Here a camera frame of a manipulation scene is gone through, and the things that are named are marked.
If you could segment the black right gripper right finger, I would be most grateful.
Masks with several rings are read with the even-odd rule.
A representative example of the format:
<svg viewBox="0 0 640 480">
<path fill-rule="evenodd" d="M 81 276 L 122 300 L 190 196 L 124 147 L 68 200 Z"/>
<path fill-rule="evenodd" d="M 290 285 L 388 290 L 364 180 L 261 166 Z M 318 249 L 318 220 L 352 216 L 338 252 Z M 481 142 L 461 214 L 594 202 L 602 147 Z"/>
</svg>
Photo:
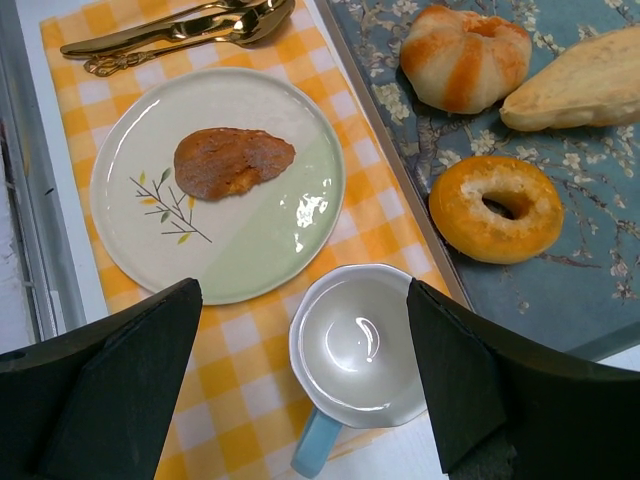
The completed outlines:
<svg viewBox="0 0 640 480">
<path fill-rule="evenodd" d="M 635 479 L 639 375 L 533 342 L 426 283 L 410 330 L 442 471 L 452 479 Z"/>
</svg>

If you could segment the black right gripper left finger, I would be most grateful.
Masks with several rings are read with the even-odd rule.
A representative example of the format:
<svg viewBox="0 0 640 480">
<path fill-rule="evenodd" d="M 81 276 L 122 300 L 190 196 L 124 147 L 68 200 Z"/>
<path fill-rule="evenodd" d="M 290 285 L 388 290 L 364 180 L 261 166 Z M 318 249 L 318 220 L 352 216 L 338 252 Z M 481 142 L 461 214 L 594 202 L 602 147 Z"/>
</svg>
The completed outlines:
<svg viewBox="0 0 640 480">
<path fill-rule="evenodd" d="M 1 356 L 4 479 L 151 479 L 202 310 L 186 278 Z"/>
</svg>

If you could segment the small brown bread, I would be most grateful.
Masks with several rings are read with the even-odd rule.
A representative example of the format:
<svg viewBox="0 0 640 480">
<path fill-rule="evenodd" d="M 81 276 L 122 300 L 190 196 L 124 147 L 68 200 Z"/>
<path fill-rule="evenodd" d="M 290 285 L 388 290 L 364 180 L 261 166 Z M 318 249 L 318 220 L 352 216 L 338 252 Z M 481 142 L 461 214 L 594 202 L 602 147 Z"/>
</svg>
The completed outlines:
<svg viewBox="0 0 640 480">
<path fill-rule="evenodd" d="M 263 130 L 229 127 L 198 130 L 180 141 L 174 152 L 178 187 L 201 200 L 242 195 L 279 176 L 294 161 L 296 150 Z"/>
</svg>

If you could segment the orange bagel bread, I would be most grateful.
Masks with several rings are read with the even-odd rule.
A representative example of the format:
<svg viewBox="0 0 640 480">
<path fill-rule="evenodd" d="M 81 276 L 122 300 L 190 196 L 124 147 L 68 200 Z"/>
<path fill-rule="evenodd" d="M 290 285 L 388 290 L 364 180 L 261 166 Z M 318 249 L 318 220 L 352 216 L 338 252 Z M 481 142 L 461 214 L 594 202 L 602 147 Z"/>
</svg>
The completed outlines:
<svg viewBox="0 0 640 480">
<path fill-rule="evenodd" d="M 428 198 L 443 238 L 462 254 L 491 264 L 526 261 L 559 238 L 564 208 L 550 179 L 512 157 L 475 156 L 448 168 Z"/>
</svg>

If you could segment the long pale bread loaf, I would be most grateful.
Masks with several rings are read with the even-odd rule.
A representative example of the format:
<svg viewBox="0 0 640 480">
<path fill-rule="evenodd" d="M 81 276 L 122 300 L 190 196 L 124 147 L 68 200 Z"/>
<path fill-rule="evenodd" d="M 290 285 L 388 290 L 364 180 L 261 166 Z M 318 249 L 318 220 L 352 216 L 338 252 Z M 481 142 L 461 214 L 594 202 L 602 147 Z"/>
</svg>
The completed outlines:
<svg viewBox="0 0 640 480">
<path fill-rule="evenodd" d="M 500 109 L 511 129 L 618 126 L 639 121 L 639 27 L 586 38 L 512 92 Z"/>
</svg>

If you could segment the floral blue serving tray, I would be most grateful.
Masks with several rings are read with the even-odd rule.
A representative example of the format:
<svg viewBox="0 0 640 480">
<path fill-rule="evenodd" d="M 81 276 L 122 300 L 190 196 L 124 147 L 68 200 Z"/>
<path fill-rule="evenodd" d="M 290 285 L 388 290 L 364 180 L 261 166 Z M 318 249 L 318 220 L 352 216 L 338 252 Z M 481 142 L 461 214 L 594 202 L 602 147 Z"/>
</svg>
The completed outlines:
<svg viewBox="0 0 640 480">
<path fill-rule="evenodd" d="M 496 109 L 421 105 L 398 59 L 420 1 L 321 1 L 318 9 L 456 301 L 538 343 L 600 360 L 639 342 L 639 128 L 519 133 Z M 433 181 L 474 154 L 539 167 L 565 207 L 559 240 L 513 266 L 458 253 L 430 221 Z"/>
</svg>

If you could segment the white blue mug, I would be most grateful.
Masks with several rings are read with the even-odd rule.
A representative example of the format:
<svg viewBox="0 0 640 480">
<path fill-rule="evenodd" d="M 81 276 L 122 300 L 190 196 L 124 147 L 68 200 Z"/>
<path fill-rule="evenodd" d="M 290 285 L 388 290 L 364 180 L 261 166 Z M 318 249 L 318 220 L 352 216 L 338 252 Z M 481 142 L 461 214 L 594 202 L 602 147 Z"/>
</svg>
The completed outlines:
<svg viewBox="0 0 640 480">
<path fill-rule="evenodd" d="M 314 408 L 291 461 L 305 478 L 354 429 L 403 425 L 426 409 L 406 304 L 412 276 L 346 265 L 314 282 L 289 328 L 292 370 Z"/>
</svg>

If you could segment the white green ceramic plate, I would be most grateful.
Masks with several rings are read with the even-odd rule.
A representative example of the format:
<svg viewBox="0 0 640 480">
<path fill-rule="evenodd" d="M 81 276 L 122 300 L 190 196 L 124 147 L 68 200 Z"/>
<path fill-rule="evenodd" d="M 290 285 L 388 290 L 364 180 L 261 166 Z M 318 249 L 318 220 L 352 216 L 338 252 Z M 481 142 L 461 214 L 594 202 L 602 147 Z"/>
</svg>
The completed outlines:
<svg viewBox="0 0 640 480">
<path fill-rule="evenodd" d="M 278 177 L 239 196 L 193 200 L 177 186 L 174 152 L 208 127 L 263 130 L 296 151 Z M 107 135 L 90 207 L 113 262 L 151 292 L 198 280 L 221 305 L 293 278 L 330 236 L 346 187 L 340 142 L 318 106 L 290 83 L 245 68 L 189 73 L 144 93 Z"/>
</svg>

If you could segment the striped round bun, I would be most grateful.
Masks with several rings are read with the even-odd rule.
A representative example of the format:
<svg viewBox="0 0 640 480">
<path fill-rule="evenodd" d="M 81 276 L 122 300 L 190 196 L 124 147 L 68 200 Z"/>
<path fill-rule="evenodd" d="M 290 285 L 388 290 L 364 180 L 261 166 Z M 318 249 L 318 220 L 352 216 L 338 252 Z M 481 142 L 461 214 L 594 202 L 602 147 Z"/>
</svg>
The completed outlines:
<svg viewBox="0 0 640 480">
<path fill-rule="evenodd" d="M 531 55 L 532 42 L 522 27 L 498 16 L 433 5 L 411 25 L 400 66 L 422 103 L 477 114 L 522 84 Z"/>
</svg>

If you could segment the gold knife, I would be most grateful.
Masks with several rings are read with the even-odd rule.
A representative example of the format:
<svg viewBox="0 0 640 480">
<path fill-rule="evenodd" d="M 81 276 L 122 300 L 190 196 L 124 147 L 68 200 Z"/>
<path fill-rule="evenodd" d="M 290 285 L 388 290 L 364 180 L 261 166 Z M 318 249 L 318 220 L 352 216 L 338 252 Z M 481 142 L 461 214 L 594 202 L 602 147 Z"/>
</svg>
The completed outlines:
<svg viewBox="0 0 640 480">
<path fill-rule="evenodd" d="M 60 52 L 64 56 L 85 58 L 91 55 L 126 52 L 155 41 L 181 42 L 233 28 L 240 17 L 248 11 L 249 7 L 245 7 L 190 20 L 145 24 L 102 37 L 67 44 L 60 48 Z"/>
</svg>

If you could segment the gold spoon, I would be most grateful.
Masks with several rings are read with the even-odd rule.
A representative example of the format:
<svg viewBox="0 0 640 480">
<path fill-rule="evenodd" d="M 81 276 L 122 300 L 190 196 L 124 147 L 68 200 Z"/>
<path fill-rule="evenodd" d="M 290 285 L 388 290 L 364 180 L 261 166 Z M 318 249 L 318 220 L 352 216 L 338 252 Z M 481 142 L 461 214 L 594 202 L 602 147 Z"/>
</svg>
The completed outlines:
<svg viewBox="0 0 640 480">
<path fill-rule="evenodd" d="M 248 7 L 249 11 L 240 17 L 233 28 L 220 33 L 201 35 L 175 43 L 155 41 L 126 52 L 91 55 L 85 58 L 65 57 L 82 59 L 86 72 L 104 78 L 161 56 L 209 43 L 231 43 L 242 48 L 251 48 L 275 34 L 293 13 L 295 3 L 293 1 L 255 1 L 255 4 Z M 174 21 L 163 21 L 163 17 L 147 24 L 184 21 L 216 13 L 221 11 L 205 10 Z"/>
</svg>

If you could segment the gold fork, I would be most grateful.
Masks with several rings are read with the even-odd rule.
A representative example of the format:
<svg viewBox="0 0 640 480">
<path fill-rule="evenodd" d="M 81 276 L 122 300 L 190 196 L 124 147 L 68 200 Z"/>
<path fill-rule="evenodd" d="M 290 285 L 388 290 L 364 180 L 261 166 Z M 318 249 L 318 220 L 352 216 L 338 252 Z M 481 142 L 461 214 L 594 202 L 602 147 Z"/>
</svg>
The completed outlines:
<svg viewBox="0 0 640 480">
<path fill-rule="evenodd" d="M 205 10 L 215 10 L 221 12 L 235 12 L 241 8 L 255 4 L 254 0 L 215 0 L 190 7 L 163 18 L 163 21 L 174 21 Z"/>
</svg>

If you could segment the aluminium table edge rail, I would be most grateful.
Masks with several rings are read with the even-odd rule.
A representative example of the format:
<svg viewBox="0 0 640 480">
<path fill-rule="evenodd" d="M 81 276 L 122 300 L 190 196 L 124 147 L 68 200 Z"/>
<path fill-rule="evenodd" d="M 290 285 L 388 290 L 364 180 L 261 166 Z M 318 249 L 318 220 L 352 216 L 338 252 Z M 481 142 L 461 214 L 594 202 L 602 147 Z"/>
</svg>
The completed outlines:
<svg viewBox="0 0 640 480">
<path fill-rule="evenodd" d="M 32 317 L 26 330 L 33 341 L 62 335 L 104 312 L 38 29 L 62 5 L 1 4 L 1 168 L 22 249 Z"/>
</svg>

